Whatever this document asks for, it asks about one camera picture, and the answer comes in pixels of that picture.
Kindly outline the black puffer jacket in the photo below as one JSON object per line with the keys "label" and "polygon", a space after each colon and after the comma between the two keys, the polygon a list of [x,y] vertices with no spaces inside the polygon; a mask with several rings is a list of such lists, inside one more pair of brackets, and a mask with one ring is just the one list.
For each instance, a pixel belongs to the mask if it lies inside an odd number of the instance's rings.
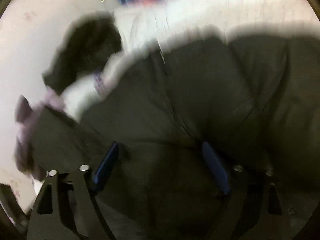
{"label": "black puffer jacket", "polygon": [[119,159],[96,200],[114,239],[210,239],[219,185],[203,156],[226,164],[271,148],[290,239],[319,239],[319,38],[210,35],[130,64],[79,121],[45,107],[31,137],[48,172]]}

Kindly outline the purple patterned blanket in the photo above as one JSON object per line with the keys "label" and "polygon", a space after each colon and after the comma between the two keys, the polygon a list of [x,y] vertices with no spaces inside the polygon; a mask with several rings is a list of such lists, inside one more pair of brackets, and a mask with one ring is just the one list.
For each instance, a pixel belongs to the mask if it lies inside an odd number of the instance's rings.
{"label": "purple patterned blanket", "polygon": [[33,158],[31,136],[45,107],[63,111],[65,103],[54,90],[48,87],[44,99],[35,107],[31,107],[29,101],[21,95],[15,109],[15,123],[18,124],[14,152],[15,164],[20,172],[39,181],[46,178],[47,171],[37,164]]}

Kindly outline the black garment pile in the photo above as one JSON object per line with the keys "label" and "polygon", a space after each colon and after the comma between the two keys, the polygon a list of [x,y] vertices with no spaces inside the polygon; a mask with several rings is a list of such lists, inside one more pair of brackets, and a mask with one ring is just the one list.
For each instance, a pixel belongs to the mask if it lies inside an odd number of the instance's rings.
{"label": "black garment pile", "polygon": [[61,95],[77,78],[103,70],[110,56],[123,48],[115,19],[108,13],[90,14],[73,22],[44,84]]}

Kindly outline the white striped duvet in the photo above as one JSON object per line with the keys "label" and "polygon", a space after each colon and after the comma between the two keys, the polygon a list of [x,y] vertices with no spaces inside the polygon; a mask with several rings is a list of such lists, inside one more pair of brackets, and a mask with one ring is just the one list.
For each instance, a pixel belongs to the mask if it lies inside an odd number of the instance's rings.
{"label": "white striped duvet", "polygon": [[157,47],[168,52],[210,34],[226,42],[249,33],[319,37],[319,19],[307,0],[162,0],[118,8],[114,18],[122,51],[62,94],[65,112],[75,120],[116,87],[130,64]]}

